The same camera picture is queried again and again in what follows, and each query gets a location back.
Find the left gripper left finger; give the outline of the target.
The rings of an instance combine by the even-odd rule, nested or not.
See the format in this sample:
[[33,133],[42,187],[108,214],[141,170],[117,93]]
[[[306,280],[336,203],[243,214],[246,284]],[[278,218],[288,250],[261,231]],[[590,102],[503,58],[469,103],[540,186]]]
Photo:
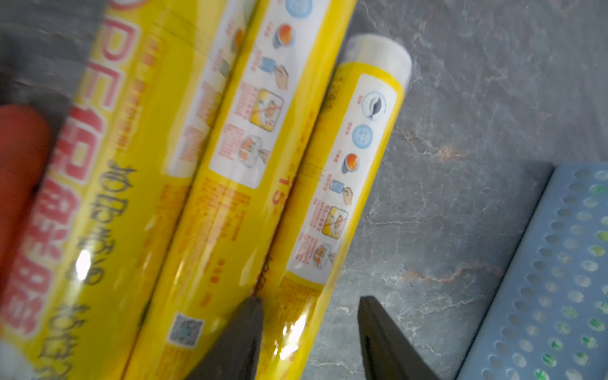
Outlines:
[[185,379],[256,378],[263,325],[263,303],[251,296],[241,303],[226,329]]

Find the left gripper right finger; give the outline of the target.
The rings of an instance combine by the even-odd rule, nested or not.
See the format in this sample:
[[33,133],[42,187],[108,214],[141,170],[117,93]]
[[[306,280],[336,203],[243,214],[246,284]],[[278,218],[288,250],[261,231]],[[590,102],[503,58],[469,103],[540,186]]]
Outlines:
[[360,298],[357,318],[367,379],[439,379],[374,296]]

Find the yellow wrap roll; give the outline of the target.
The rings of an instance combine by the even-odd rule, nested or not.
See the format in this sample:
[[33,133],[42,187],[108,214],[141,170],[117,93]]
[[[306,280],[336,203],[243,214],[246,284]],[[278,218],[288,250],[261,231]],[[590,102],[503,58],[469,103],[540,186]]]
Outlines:
[[119,379],[254,1],[111,1],[1,302],[4,379]]
[[411,75],[398,42],[372,33],[348,40],[256,285],[259,379],[302,376]]
[[185,378],[253,293],[355,8],[258,3],[125,378]]

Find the light blue plastic basket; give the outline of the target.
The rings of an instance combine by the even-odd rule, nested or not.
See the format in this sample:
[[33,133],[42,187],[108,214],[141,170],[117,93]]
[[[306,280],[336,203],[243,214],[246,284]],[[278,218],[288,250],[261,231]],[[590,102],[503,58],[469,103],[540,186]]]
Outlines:
[[459,372],[607,377],[607,165],[554,170]]

